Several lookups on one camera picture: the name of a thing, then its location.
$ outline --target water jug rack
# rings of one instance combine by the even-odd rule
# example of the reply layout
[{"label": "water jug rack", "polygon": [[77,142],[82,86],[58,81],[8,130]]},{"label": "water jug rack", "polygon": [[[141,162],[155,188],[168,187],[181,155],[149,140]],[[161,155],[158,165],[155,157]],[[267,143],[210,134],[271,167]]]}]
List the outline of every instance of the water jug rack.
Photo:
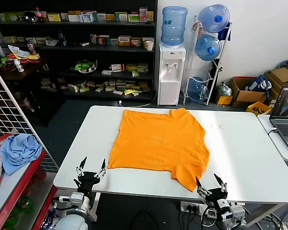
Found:
[{"label": "water jug rack", "polygon": [[230,32],[231,32],[231,27],[232,27],[232,23],[229,23],[229,27],[226,27],[226,29],[228,29],[228,31],[227,31],[227,34],[226,34],[226,38],[225,38],[224,44],[222,46],[222,51],[221,51],[220,55],[217,58],[212,60],[212,66],[215,65],[215,67],[216,67],[216,71],[215,71],[214,76],[211,77],[210,69],[209,69],[207,71],[208,79],[204,80],[204,81],[198,81],[190,73],[193,70],[192,69],[193,58],[194,58],[194,56],[197,56],[196,53],[195,53],[195,46],[196,46],[198,34],[203,29],[203,26],[200,23],[200,21],[197,20],[196,16],[194,17],[194,24],[192,26],[192,35],[191,35],[189,50],[187,51],[187,60],[186,60],[187,63],[185,65],[185,68],[184,68],[184,71],[183,71],[183,75],[184,75],[183,79],[187,79],[186,87],[183,88],[183,104],[186,103],[186,99],[189,97],[188,96],[188,86],[189,86],[190,78],[193,78],[193,80],[195,80],[197,82],[200,82],[200,83],[206,83],[206,86],[208,85],[208,82],[210,80],[212,80],[212,84],[211,84],[211,87],[209,89],[209,95],[208,95],[207,101],[205,102],[206,106],[209,104],[209,100],[210,100],[210,97],[211,97],[212,89],[213,89],[213,87],[214,87],[214,85],[216,83],[216,77],[217,77],[218,73],[222,71],[221,65],[222,65],[223,51],[225,50],[226,44],[228,42],[228,37],[229,37]]}]

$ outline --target robotic hand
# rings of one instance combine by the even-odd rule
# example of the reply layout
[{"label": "robotic hand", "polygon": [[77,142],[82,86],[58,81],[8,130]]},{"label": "robotic hand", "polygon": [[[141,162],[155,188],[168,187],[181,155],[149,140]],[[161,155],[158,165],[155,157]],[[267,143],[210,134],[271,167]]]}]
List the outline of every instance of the robotic hand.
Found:
[{"label": "robotic hand", "polygon": [[67,210],[66,217],[59,220],[56,230],[90,230],[91,221],[94,221],[96,216],[91,211],[94,200],[92,199],[93,185],[100,182],[106,174],[106,159],[104,159],[99,172],[84,172],[83,168],[86,158],[76,167],[78,173],[78,180],[74,179],[77,185],[77,192],[72,192],[71,196],[54,197],[53,199],[59,202],[70,203],[71,207],[57,208],[57,203],[53,204],[57,210]]},{"label": "robotic hand", "polygon": [[216,226],[221,230],[247,230],[245,218],[245,211],[241,205],[235,205],[227,202],[227,183],[223,183],[220,177],[215,175],[215,178],[221,188],[205,189],[202,187],[200,181],[196,178],[197,193],[209,202],[208,207],[203,213],[203,217],[208,209],[216,211]]}]

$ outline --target plastic bag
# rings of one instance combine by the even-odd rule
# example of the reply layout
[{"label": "plastic bag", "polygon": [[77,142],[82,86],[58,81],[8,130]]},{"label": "plastic bag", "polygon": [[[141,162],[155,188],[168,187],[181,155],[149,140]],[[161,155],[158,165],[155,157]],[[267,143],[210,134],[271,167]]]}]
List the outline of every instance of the plastic bag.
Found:
[{"label": "plastic bag", "polygon": [[231,88],[229,88],[224,82],[217,87],[217,91],[221,96],[231,96]]}]

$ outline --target power strip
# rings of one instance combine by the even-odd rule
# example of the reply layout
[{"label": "power strip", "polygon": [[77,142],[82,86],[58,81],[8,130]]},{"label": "power strip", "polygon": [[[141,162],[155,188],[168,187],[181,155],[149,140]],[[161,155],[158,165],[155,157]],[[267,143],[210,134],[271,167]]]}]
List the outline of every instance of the power strip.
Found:
[{"label": "power strip", "polygon": [[280,227],[281,230],[288,230],[288,223],[283,223]]}]

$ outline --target black shelving unit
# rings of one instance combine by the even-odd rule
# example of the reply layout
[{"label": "black shelving unit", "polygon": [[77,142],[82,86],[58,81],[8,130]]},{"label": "black shelving unit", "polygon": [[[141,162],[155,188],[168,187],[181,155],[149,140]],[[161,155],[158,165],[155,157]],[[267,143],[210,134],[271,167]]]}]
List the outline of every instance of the black shelving unit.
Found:
[{"label": "black shelving unit", "polygon": [[[42,11],[67,12],[68,10],[96,10],[97,12],[131,12],[138,11],[140,7],[146,6],[148,11],[154,12],[154,21],[148,23],[142,22],[45,22],[29,23],[20,22],[0,22],[0,31],[3,36],[23,36],[23,37],[44,37],[49,36],[57,39],[58,32],[63,31],[68,42],[67,47],[46,46],[37,44],[36,49],[39,53],[47,53],[53,56],[52,66],[56,69],[57,77],[65,77],[69,81],[77,79],[88,79],[96,83],[103,79],[133,79],[134,81],[147,81],[151,90],[154,88],[155,72],[155,48],[147,51],[143,47],[135,46],[99,46],[89,45],[80,46],[80,42],[90,42],[90,34],[109,35],[118,37],[120,35],[130,35],[131,37],[153,37],[156,39],[156,14],[157,0],[133,1],[133,0],[44,0],[36,5],[36,2],[23,0],[22,4],[14,0],[6,0],[0,4],[0,12],[16,12],[34,10],[39,7]],[[27,49],[26,43],[12,43],[23,50]],[[70,71],[76,61],[80,60],[98,60],[97,70],[89,74],[81,74]],[[148,63],[148,73],[139,73],[139,77],[132,77],[130,72],[113,73],[112,76],[102,75],[104,69],[109,69],[111,64],[129,64],[129,63]],[[135,99],[135,100],[152,100],[153,93],[145,92],[138,96],[117,95],[112,92],[97,93],[95,90],[83,93],[73,93],[67,90],[63,91],[67,98],[105,98],[105,99]]]}]

